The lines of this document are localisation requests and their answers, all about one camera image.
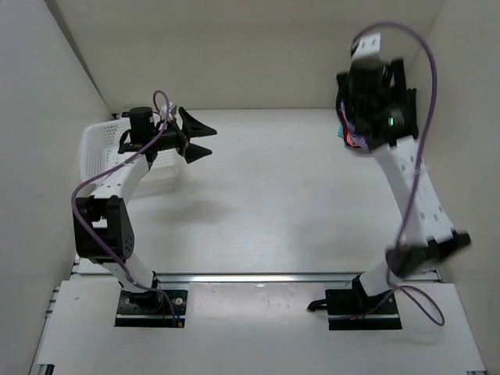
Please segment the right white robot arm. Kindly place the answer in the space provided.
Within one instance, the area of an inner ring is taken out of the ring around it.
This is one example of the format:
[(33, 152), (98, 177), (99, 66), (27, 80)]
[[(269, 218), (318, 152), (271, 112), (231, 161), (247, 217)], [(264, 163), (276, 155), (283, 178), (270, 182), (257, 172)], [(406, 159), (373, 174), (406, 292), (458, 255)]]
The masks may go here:
[(367, 313), (379, 297), (426, 263), (442, 263), (471, 244), (445, 213), (423, 162), (416, 90), (407, 87), (402, 59), (354, 59), (337, 75), (337, 104), (346, 124), (366, 142), (383, 170), (402, 218), (381, 264), (352, 281), (353, 309)]

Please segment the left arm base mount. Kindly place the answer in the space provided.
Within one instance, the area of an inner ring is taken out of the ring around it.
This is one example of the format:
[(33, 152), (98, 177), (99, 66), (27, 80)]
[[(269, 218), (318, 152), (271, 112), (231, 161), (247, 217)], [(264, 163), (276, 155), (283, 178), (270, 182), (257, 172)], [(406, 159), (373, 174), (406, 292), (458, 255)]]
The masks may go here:
[(164, 296), (146, 291), (121, 291), (116, 307), (116, 327), (184, 328), (188, 307), (188, 287), (164, 289), (173, 309)]

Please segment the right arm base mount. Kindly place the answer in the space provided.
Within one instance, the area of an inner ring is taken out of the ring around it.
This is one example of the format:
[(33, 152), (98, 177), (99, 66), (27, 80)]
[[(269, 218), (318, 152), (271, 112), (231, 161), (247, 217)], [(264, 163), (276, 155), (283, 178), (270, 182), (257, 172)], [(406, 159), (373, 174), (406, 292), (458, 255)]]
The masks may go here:
[(330, 331), (402, 329), (394, 292), (368, 296), (360, 276), (352, 280), (350, 288), (325, 290), (325, 298), (310, 302), (306, 310), (326, 311)]

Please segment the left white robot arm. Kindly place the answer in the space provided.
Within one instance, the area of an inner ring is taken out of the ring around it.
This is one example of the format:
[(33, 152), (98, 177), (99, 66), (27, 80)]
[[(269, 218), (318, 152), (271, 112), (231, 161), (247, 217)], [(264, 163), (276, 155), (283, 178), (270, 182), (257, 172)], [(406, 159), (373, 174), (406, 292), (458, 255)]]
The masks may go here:
[(127, 204), (139, 183), (175, 152), (186, 163), (211, 155), (193, 143), (216, 130), (183, 108), (136, 107), (127, 117), (84, 132), (83, 181), (71, 197), (77, 254), (107, 269), (123, 290), (136, 294), (144, 310), (163, 303), (156, 275), (134, 254), (135, 236)]

